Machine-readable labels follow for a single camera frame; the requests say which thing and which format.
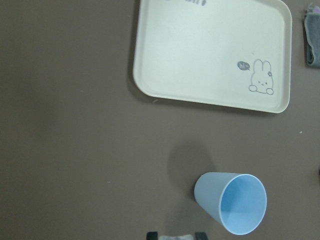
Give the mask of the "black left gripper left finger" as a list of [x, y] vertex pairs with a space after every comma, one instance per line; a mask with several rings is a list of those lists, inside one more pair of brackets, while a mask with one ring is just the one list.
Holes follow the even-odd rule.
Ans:
[[158, 232], [150, 231], [146, 234], [146, 240], [158, 240]]

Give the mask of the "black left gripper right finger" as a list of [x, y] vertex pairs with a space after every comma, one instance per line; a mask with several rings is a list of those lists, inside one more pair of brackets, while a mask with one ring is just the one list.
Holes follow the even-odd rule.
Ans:
[[195, 232], [196, 240], [208, 240], [208, 236], [205, 232]]

